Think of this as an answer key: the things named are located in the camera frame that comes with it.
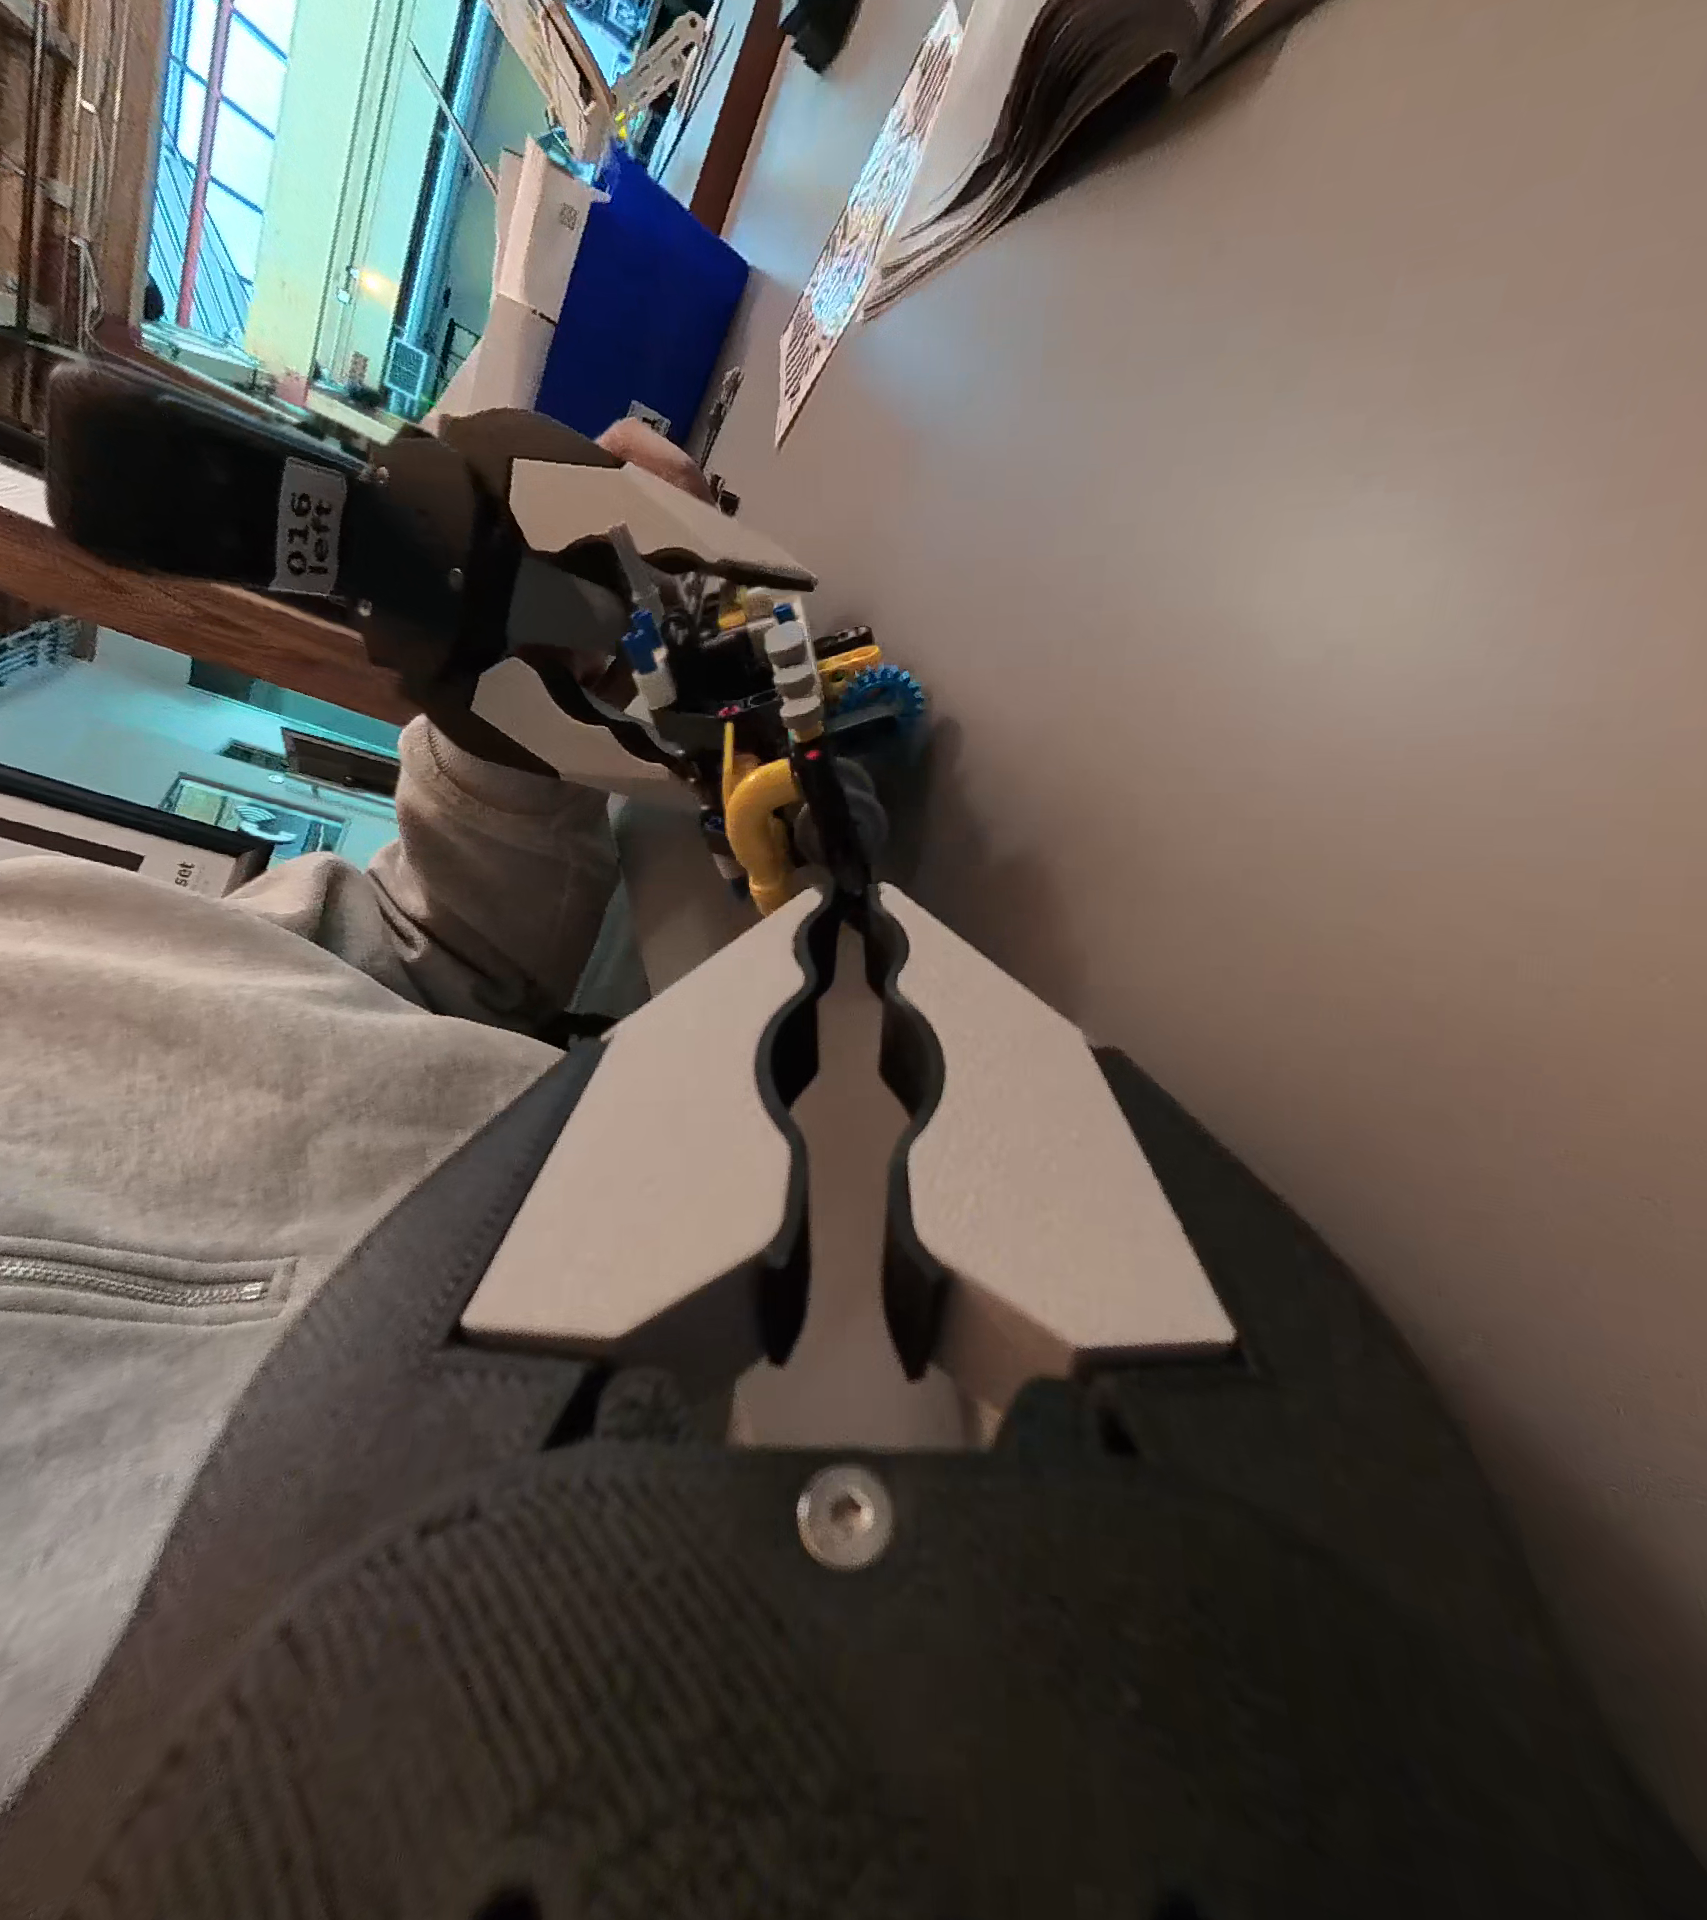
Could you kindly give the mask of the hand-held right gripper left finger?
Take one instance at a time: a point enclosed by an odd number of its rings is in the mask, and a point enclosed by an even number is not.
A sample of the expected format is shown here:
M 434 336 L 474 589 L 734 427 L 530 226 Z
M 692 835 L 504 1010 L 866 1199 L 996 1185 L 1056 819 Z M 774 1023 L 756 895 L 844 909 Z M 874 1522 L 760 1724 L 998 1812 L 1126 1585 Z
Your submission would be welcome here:
M 614 1368 L 782 1367 L 812 1292 L 808 1143 L 838 915 L 806 886 L 622 1021 L 460 1332 Z

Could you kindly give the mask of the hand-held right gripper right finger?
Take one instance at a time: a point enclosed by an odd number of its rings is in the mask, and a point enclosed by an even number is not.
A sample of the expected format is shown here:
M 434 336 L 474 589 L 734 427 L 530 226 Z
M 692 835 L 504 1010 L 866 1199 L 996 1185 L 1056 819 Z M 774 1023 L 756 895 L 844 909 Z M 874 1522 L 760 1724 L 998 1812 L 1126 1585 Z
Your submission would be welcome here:
M 1234 1322 L 1082 1029 L 900 886 L 866 920 L 906 1116 L 882 1304 L 908 1378 L 1006 1413 L 1034 1381 L 1218 1360 Z

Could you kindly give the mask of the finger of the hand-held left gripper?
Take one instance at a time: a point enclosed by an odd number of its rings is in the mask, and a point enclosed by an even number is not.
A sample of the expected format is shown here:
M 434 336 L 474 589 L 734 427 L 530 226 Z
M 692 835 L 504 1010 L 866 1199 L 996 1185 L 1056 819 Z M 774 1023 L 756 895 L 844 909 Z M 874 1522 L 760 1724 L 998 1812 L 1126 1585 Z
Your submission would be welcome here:
M 598 793 L 688 793 L 686 755 L 610 709 L 566 666 L 510 656 L 482 674 L 472 712 L 558 781 Z
M 802 595 L 818 589 L 818 574 L 778 541 L 632 463 L 516 458 L 508 504 L 530 553 L 518 586 L 542 602 L 628 602 L 618 532 L 654 574 Z

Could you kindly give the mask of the yellow black lego model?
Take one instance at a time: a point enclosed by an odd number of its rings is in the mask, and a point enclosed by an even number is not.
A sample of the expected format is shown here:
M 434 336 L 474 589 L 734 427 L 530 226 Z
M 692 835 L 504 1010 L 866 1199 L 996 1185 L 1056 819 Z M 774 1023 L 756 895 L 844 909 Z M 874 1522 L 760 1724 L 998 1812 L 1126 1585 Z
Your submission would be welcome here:
M 764 918 L 808 876 L 872 879 L 928 747 L 928 700 L 866 626 L 814 637 L 804 602 L 672 582 L 620 644 L 630 717 L 698 805 L 704 844 Z

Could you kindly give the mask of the person's left forearm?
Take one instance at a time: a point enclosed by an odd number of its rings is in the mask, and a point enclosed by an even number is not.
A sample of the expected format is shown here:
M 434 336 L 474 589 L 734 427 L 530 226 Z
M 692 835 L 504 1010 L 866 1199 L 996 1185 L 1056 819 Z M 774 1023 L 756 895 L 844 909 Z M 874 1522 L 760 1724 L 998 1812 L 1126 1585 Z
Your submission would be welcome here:
M 396 822 L 369 874 L 412 992 L 552 1041 L 620 879 L 610 799 L 474 756 L 416 719 L 400 736 Z

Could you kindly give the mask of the person's left hand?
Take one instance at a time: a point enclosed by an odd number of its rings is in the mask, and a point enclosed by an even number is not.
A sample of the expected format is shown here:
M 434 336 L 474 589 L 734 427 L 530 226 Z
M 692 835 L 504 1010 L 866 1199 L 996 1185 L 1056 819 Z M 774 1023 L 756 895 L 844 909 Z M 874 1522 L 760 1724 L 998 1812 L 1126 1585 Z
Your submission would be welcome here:
M 596 445 L 618 463 L 642 468 L 708 507 L 718 501 L 708 472 L 696 458 L 644 418 L 616 420 L 598 435 Z

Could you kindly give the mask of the wooden shelf board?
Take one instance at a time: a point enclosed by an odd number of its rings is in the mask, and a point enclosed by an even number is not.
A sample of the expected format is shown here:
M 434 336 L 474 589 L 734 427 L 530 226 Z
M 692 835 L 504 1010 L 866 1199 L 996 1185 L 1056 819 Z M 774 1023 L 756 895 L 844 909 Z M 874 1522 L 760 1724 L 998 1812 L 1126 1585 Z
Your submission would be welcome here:
M 245 589 L 117 566 L 3 503 L 0 593 L 383 723 L 418 712 L 351 629 Z

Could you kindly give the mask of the blue box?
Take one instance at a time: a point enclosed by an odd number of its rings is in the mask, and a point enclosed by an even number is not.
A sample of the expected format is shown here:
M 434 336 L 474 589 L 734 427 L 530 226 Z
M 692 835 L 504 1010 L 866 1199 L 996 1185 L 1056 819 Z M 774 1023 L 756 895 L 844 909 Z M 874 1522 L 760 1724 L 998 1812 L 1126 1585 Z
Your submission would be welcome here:
M 600 164 L 532 409 L 596 439 L 650 423 L 676 445 L 700 418 L 750 266 L 624 151 Z

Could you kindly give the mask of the white cardboard box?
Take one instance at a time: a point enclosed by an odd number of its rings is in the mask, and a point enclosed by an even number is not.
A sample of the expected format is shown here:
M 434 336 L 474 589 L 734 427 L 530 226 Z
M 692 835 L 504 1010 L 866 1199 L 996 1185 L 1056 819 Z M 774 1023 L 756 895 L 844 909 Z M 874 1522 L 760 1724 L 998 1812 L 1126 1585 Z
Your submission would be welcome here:
M 480 343 L 426 418 L 530 412 L 562 318 L 592 211 L 608 197 L 540 145 L 506 152 L 496 194 L 496 249 Z

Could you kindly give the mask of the window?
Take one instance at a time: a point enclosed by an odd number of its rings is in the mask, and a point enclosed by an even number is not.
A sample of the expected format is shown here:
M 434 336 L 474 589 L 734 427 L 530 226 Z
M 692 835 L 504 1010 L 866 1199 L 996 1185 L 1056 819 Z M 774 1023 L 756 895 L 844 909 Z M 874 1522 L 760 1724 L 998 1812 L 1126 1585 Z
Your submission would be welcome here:
M 245 392 L 416 414 L 496 52 L 486 4 L 171 4 L 153 348 Z

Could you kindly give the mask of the striped sticker sheet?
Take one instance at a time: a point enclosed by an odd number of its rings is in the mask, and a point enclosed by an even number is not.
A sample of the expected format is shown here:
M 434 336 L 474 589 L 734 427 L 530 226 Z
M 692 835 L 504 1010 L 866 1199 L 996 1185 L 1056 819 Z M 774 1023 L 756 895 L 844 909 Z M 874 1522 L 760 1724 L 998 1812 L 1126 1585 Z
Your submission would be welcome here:
M 930 136 L 960 60 L 964 23 L 948 2 L 874 138 L 834 228 L 784 325 L 776 351 L 772 445 L 782 448 L 846 332 L 862 318 L 912 200 Z

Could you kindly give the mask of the black framed poster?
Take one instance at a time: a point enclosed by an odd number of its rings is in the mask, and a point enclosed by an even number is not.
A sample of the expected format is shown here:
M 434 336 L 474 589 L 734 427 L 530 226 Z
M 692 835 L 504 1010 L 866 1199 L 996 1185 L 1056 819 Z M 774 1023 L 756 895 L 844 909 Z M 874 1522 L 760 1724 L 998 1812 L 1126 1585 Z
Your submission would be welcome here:
M 0 764 L 0 862 L 27 857 L 91 862 L 221 900 L 267 872 L 273 846 Z

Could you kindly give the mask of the open instruction booklet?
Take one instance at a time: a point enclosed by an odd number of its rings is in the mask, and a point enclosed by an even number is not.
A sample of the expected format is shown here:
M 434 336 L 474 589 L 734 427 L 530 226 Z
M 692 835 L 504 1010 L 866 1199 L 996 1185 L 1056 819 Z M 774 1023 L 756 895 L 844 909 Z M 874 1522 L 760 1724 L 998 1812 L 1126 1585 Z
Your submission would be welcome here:
M 862 305 L 872 320 L 996 237 L 1152 109 L 1186 100 L 1312 2 L 982 2 L 968 8 L 914 189 Z

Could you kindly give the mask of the wooden post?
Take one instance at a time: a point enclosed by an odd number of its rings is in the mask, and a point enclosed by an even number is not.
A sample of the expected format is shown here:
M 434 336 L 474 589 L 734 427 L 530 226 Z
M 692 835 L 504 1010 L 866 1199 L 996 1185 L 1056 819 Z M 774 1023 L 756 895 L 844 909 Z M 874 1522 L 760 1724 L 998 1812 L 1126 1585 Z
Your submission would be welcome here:
M 692 189 L 696 223 L 724 235 L 776 80 L 786 36 L 782 2 L 726 4 L 734 32 L 718 74 L 720 94 L 706 113 Z

